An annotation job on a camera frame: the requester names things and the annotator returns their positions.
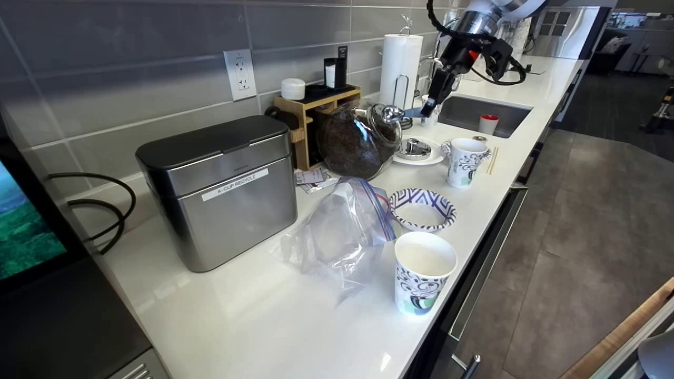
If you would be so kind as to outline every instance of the clear plastic bag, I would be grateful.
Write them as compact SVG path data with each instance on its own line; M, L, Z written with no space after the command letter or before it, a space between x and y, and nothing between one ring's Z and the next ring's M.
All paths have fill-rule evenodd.
M376 271L380 252L395 237L386 205L364 178L341 178L283 242L286 261L301 271L329 273L341 299Z

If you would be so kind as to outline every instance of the black cable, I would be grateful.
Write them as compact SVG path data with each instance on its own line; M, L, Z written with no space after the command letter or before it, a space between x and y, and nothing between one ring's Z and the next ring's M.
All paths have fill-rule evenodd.
M473 68L469 68L469 72L473 72L473 73L481 76L482 80L487 80L487 81L491 81L491 84L497 84L497 85L513 85L513 84L523 84L523 81L525 81L525 77L520 77L519 81L497 81L497 80L485 76L482 72L477 72L477 70L473 70Z
M436 17L436 11L433 11L433 0L427 0L425 2L425 11L427 11L427 19L430 23L440 31L440 33L446 33L446 36L454 36L456 31L452 31L450 28L444 28L437 17Z
M103 209L112 210L115 214L115 219L117 219L113 223L115 225L115 233L112 236L112 240L108 240L108 244L103 249L99 249L99 252L106 254L113 244L120 242L126 221L125 221L125 214L123 214L123 210L117 205L113 205L109 201L103 201L103 200L95 200L95 198L70 200L67 205L71 205L71 209L75 209L75 205L103 205Z
M73 177L92 177L92 178L112 180L112 183L125 188L129 191L131 204L129 204L126 212L123 214L123 219L126 221L129 214L135 210L136 198L135 198L133 188L129 188L125 180L120 180L115 177L108 177L108 174L99 174L99 173L53 173L47 178L73 178ZM101 237L101 236L109 233L113 228L117 228L117 223L112 223L109 228L97 231L95 236L91 236L87 240Z
M47 178L75 178L75 177L112 180L112 183L115 183L115 184L120 184L120 188L125 188L129 191L129 209L126 209L126 212L123 212L117 205L113 205L109 201L95 200L95 198L79 198L79 200L66 201L67 205L103 205L103 209L108 209L108 210L112 210L115 214L115 219L117 219L115 223L112 223L109 228L106 228L106 229L101 229L101 231L97 231L97 233L87 237L87 242L91 242L91 240L97 240L97 237L109 233L112 229L115 229L112 240L101 249L101 254L106 254L123 237L125 228L126 228L126 219L135 210L136 195L135 195L133 188L126 184L125 180L120 180L115 177L99 174L99 173L53 173Z

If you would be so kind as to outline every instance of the white paper cup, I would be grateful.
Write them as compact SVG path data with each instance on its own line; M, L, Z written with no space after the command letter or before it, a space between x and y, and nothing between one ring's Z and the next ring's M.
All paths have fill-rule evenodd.
M395 304L404 314L427 314L454 270L452 247L430 231L395 240Z
M492 135L492 131L497 131L497 123L500 123L500 115L497 113L482 113L481 115L481 132Z
M639 348L639 362L648 376L674 376L674 330L651 336Z
M489 148L477 139L452 139L443 148L449 164L446 183L450 188L469 188L481 162L489 156Z

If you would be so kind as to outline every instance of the brown bag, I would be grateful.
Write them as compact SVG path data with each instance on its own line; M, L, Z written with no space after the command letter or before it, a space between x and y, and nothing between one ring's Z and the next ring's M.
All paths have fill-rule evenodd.
M332 173L371 178L394 153L394 141L364 117L356 117L350 102L337 108L335 113L322 113L317 122L317 152L322 164Z

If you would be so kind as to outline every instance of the kitchen counter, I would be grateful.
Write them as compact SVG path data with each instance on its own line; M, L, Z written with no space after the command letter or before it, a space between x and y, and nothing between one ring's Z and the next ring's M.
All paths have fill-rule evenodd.
M454 247L456 270L437 303L452 291L580 68L566 58L525 60L533 63L533 73L520 85L492 85L468 76L456 91L463 96L533 108L509 139L489 139L491 148L500 148L492 173L487 173L487 160L469 190L452 190L444 183L443 164L418 168L388 162L372 180L390 193L412 184L430 188L454 204L456 221L437 236ZM473 135L433 122L410 132L431 141ZM297 191L299 219L325 193L329 190ZM293 228L208 273L191 273L178 261L168 225L155 210L101 263L176 379L400 376L440 308L422 317L395 309L391 249L383 252L372 281L339 301L339 288L329 278L301 273L285 263L281 242Z

